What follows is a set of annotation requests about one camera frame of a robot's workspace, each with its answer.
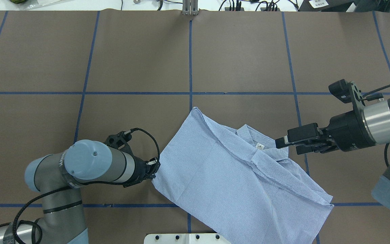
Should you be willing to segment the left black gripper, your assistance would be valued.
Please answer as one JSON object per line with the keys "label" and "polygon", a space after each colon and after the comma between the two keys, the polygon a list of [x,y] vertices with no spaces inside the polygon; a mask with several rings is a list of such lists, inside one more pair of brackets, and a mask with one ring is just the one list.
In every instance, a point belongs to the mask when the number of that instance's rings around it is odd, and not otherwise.
{"label": "left black gripper", "polygon": [[144,161],[140,158],[135,158],[135,180],[133,184],[139,184],[145,179],[153,179],[160,167],[160,161],[158,158],[152,158],[149,161]]}

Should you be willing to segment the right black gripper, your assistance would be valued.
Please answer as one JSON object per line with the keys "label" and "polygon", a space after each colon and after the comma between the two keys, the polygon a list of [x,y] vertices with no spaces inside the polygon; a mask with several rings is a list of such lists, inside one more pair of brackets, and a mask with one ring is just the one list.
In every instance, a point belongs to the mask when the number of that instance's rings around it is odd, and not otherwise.
{"label": "right black gripper", "polygon": [[327,136],[326,143],[303,144],[320,136],[318,124],[310,123],[289,129],[285,136],[275,140],[275,145],[277,149],[296,145],[298,155],[325,154],[337,150],[349,152],[375,146],[375,141],[369,136],[360,112],[349,111],[334,116],[322,131]]}

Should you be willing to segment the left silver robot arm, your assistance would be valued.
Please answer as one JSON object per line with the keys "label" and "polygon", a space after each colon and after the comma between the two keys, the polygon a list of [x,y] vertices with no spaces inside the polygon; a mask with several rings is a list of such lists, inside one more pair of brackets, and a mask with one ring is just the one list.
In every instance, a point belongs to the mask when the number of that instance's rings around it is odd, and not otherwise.
{"label": "left silver robot arm", "polygon": [[81,188],[92,184],[129,187],[153,179],[159,157],[142,160],[124,140],[80,140],[59,154],[32,161],[27,186],[39,193],[0,224],[0,244],[87,244]]}

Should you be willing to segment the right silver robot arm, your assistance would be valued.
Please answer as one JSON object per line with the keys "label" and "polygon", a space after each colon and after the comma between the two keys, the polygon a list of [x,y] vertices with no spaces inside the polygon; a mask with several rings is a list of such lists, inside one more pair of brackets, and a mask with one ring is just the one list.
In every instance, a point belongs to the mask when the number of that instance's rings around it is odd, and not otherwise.
{"label": "right silver robot arm", "polygon": [[383,100],[380,93],[364,97],[359,92],[351,92],[337,95],[337,99],[351,103],[353,109],[332,117],[326,127],[311,123],[289,129],[284,137],[275,140],[276,148],[295,146],[300,155],[350,152],[384,145],[387,168],[371,194],[390,210],[390,98]]}

